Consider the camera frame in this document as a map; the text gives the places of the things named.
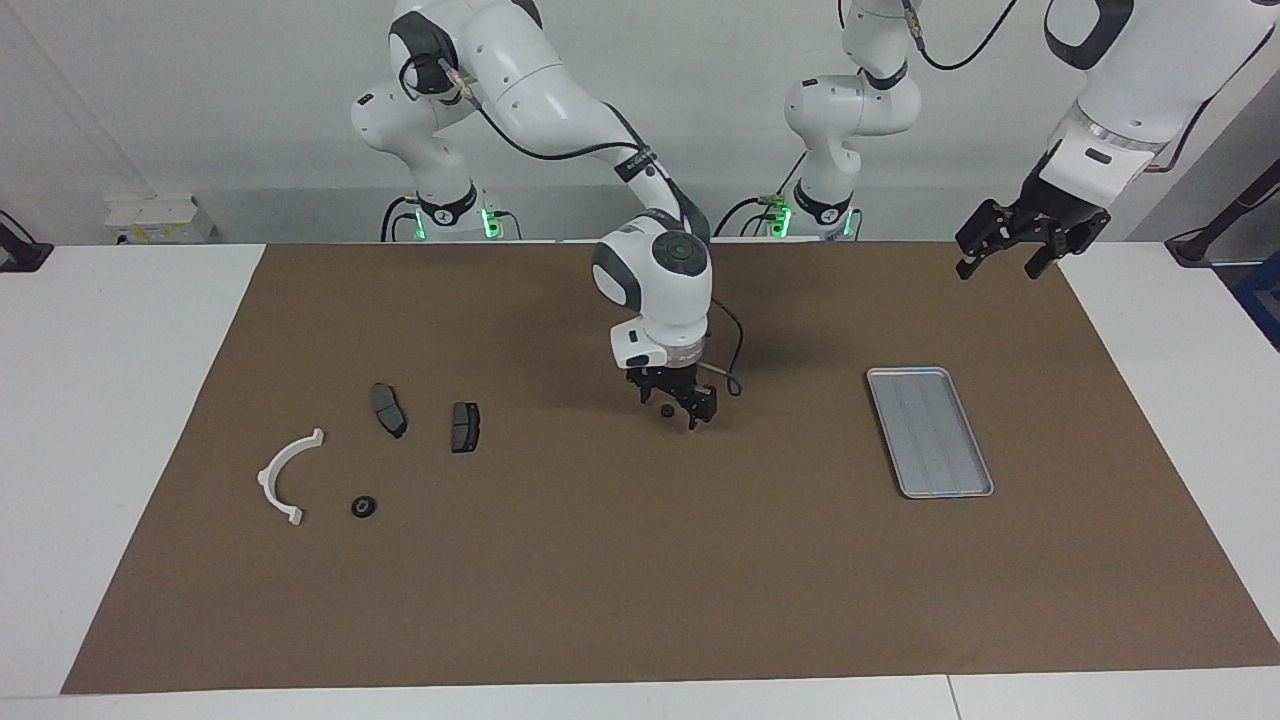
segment small black object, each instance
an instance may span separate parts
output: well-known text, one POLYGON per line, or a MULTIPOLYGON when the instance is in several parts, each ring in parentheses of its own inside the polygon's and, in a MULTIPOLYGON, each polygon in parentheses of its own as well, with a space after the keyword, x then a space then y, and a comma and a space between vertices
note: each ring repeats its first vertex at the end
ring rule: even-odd
POLYGON ((687 368, 632 368, 627 382, 640 388, 640 404, 648 404, 659 389, 689 413, 689 429, 698 423, 710 423, 716 416, 716 388, 698 384, 698 365, 687 368))
POLYGON ((378 512, 378 501, 367 495, 362 495, 351 502, 351 514, 361 520, 369 518, 374 512, 378 512))
POLYGON ((396 400, 396 388, 384 383, 374 386, 374 413, 378 415, 378 421, 383 424, 383 428, 392 433, 396 439, 404 437, 404 430, 408 429, 408 420, 404 419, 404 413, 396 400))
POLYGON ((52 251, 52 245, 19 240, 17 233, 10 232, 4 223, 0 223, 0 273, 35 273, 45 264, 52 251))
POLYGON ((453 405, 453 454, 475 452, 480 445, 480 406, 475 402, 453 405))

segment white plastic part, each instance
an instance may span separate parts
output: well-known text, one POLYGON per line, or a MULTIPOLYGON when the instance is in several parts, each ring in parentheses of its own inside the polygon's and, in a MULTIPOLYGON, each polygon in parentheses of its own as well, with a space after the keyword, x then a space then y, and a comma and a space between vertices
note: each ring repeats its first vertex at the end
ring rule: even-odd
MULTIPOLYGON (((1050 32, 1064 42, 1080 35, 1071 14, 1076 24, 1080 18, 1097 20, 1085 3, 1062 3, 1050 15, 1050 32)), ((1277 19, 1280 6, 1236 0, 1135 4, 1050 138, 1056 150, 1041 179, 1098 208, 1110 206, 1277 19)))
MULTIPOLYGON (((659 223, 641 217, 600 241, 640 286, 640 316, 609 333, 620 368, 632 366, 627 361, 643 355, 649 357, 645 366, 678 368, 696 363, 703 354, 712 304, 712 261, 708 258, 707 269, 694 277, 663 268, 653 256, 654 240, 663 232, 659 223), (636 340, 631 340, 632 332, 636 340)), ((616 281, 603 272, 593 273, 602 295, 617 305, 626 302, 626 292, 616 281)))
POLYGON ((266 493, 266 501, 280 512, 288 515, 289 524, 292 525, 302 523, 302 509, 280 502, 280 498, 275 495, 275 480, 280 477, 280 470, 288 465, 289 460, 293 460, 301 452, 314 447, 320 447, 321 445, 324 445, 324 430, 316 428, 310 437, 305 437, 287 445, 284 450, 275 455, 271 464, 257 474, 257 484, 262 486, 262 492, 266 493))
MULTIPOLYGON (((920 9, 922 0, 913 5, 920 9)), ((902 0, 854 0, 841 36, 845 54, 876 77, 892 77, 911 51, 902 0)))
POLYGON ((1135 3, 1088 70, 1079 105, 1093 122, 1140 142, 1178 137, 1280 19, 1280 5, 1242 0, 1135 3))
POLYGON ((1155 160, 1156 151, 1108 143, 1089 127, 1088 118, 1068 115, 1053 135, 1057 149, 1039 177, 1091 205, 1107 208, 1155 160))
MULTIPOLYGON (((458 61, 463 74, 476 78, 477 95, 512 140, 541 155, 635 142, 613 110, 573 79, 529 13, 507 0, 474 4, 475 15, 454 37, 458 61)), ((428 17, 435 20, 430 12, 428 17)), ((591 156, 617 167, 635 154, 631 147, 612 147, 591 156)), ((660 161, 653 168, 654 174, 637 174, 627 188, 645 208, 680 218, 666 168, 660 161)))
MULTIPOLYGON (((863 161, 854 140, 906 132, 922 108, 920 88, 910 74, 888 90, 877 90, 867 77, 891 78, 906 63, 913 41, 901 0, 856 0, 849 9, 842 44, 849 59, 865 72, 797 82, 787 95, 785 113, 808 150, 797 184, 827 205, 844 202, 858 184, 863 161)), ((799 209, 795 186, 787 193, 796 210, 795 233, 833 237, 844 229, 845 215, 810 217, 799 209)))
MULTIPOLYGON (((412 101, 394 82, 384 82, 351 105, 351 123, 366 145, 399 158, 413 176, 417 195, 435 205, 448 205, 471 192, 471 173, 466 159, 435 133, 465 119, 475 109, 466 104, 445 105, 431 97, 412 101)), ((481 209, 485 190, 476 186, 477 202, 463 218, 438 223, 424 214, 428 237, 448 234, 458 240, 472 234, 485 237, 481 209)))

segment white table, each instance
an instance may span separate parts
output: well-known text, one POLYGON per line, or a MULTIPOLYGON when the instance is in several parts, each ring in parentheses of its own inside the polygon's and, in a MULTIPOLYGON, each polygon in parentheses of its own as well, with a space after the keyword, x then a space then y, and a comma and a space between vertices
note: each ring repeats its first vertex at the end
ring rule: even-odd
MULTIPOLYGON (((63 247, 0 275, 0 717, 1280 717, 1280 667, 55 697, 261 254, 63 247)), ((1062 269, 1280 634, 1280 355, 1158 245, 1062 269)))

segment white curved bracket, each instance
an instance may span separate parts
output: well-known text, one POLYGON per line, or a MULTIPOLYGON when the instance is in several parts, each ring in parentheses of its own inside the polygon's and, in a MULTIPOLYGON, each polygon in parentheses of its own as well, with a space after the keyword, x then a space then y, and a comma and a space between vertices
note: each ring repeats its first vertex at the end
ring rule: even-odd
POLYGON ((300 441, 291 442, 276 454, 271 464, 257 474, 257 484, 262 486, 262 492, 266 493, 266 501, 275 506, 276 510, 284 512, 289 516, 289 523, 297 525, 302 521, 302 509, 294 507, 292 505, 285 505, 275 497, 275 480, 280 475, 280 470, 293 460, 300 452, 311 450, 312 447, 320 447, 324 445, 324 430, 316 428, 311 437, 305 437, 300 441))

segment blue object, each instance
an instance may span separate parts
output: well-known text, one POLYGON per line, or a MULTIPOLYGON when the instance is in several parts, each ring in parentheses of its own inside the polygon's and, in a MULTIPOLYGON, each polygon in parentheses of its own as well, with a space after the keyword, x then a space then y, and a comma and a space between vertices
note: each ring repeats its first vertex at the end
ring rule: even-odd
POLYGON ((1231 293, 1276 348, 1280 348, 1280 252, 1258 265, 1231 293))

